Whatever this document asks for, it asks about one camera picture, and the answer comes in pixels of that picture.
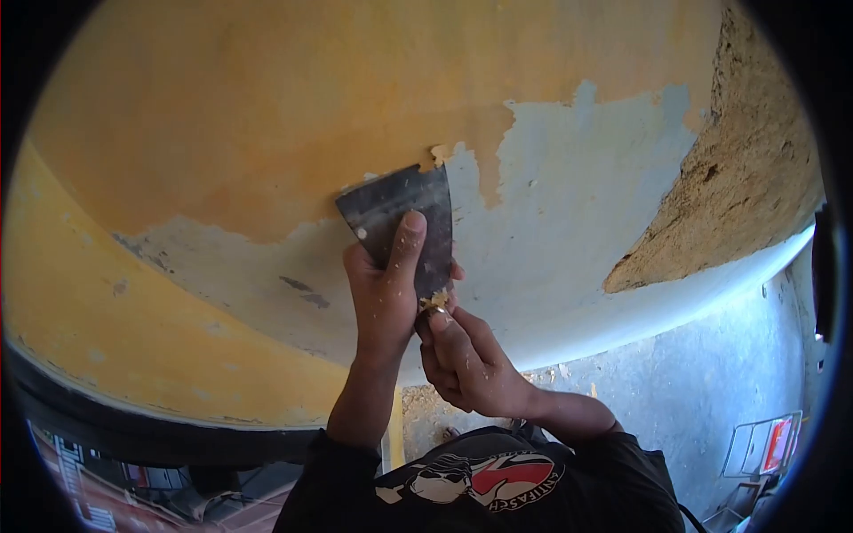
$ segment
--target fingernail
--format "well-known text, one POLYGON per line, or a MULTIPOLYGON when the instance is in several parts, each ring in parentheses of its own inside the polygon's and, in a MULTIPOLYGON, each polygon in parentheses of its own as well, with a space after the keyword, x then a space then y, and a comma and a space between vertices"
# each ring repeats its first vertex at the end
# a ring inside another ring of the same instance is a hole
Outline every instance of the fingernail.
POLYGON ((403 224, 412 231, 423 231, 427 226, 427 218, 419 211, 409 211, 403 215, 403 224))
POLYGON ((446 312, 435 313, 429 317, 429 327, 434 332, 441 333, 447 329, 452 321, 453 318, 451 318, 446 312))

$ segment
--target finger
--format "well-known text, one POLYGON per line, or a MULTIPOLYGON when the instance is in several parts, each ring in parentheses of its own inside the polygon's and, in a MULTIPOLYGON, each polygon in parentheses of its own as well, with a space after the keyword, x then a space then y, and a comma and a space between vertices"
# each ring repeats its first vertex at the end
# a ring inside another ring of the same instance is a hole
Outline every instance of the finger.
POLYGON ((450 314, 436 313, 429 319, 436 358, 444 369, 453 369, 464 387, 473 375, 483 373, 483 362, 468 334, 450 314))
POLYGON ((421 364, 427 381, 437 387, 459 390, 459 379, 456 378, 456 373, 441 368, 435 350, 430 346, 421 345, 421 364))
POLYGON ((403 215, 394 235, 394 248, 388 260, 388 281, 394 280, 405 286, 415 283, 415 269, 426 236, 427 219, 422 213, 409 211, 403 215))
POLYGON ((456 308, 459 307, 459 295, 456 294, 456 287, 453 285, 453 280, 447 282, 447 304, 444 308, 448 313, 453 315, 456 308))
POLYGON ((421 342, 426 346, 432 346, 432 331, 429 329, 430 310, 422 311, 415 318, 415 333, 421 337, 421 342))
POLYGON ((373 258, 364 249, 361 242, 349 245, 344 250, 344 270, 350 277, 359 276, 365 272, 377 270, 373 258))
POLYGON ((459 306, 453 311, 453 317, 471 339, 471 345, 477 351, 480 360, 488 364, 497 364, 506 357, 485 320, 459 306))
POLYGON ((465 279, 465 269, 456 262, 455 259, 450 260, 450 279, 462 281, 465 279))
POLYGON ((465 399, 465 397, 462 395, 461 392, 451 391, 451 390, 447 390, 447 389, 441 389, 439 387, 436 387, 435 390, 438 393, 438 395, 442 397, 442 399, 444 399, 447 403, 449 403, 453 407, 455 407, 457 409, 461 409, 461 410, 465 411, 466 413, 470 413, 471 411, 473 411, 473 409, 468 404, 467 400, 465 399))

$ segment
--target red object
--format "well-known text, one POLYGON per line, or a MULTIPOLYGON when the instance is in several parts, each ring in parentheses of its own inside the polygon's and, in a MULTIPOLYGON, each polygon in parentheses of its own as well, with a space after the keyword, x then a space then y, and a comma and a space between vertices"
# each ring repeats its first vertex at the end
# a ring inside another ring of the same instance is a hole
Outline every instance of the red object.
POLYGON ((770 432, 770 446, 767 448, 767 456, 764 457, 762 473, 772 472, 779 467, 785 454, 785 445, 788 442, 790 432, 790 418, 774 422, 773 429, 770 432))

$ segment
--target foot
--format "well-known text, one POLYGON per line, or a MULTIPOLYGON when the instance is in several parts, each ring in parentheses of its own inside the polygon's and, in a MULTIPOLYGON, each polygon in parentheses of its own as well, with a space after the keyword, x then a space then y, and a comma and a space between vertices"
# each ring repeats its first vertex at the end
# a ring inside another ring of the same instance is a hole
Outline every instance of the foot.
POLYGON ((454 438, 459 437, 460 435, 461 434, 459 433, 458 429, 453 426, 448 426, 444 428, 444 433, 442 434, 442 437, 444 437, 444 441, 447 443, 453 440, 454 438))

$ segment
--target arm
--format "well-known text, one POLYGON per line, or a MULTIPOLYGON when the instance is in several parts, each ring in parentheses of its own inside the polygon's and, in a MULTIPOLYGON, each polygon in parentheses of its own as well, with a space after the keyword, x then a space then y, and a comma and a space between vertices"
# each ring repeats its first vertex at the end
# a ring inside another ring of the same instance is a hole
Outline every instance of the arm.
POLYGON ((376 267, 361 243, 344 252, 358 344, 344 390, 328 417, 327 433, 337 443, 376 449, 388 427, 400 360, 418 310, 415 267, 426 233, 424 216, 406 213, 387 271, 376 267))
POLYGON ((528 383, 489 325, 462 308, 453 315, 431 316, 429 331, 419 333, 427 379, 458 408, 529 420, 569 445, 623 430, 610 409, 595 398, 543 391, 528 383))
POLYGON ((604 403, 574 392, 536 389, 523 418, 547 429, 569 446, 605 433, 624 431, 604 403))

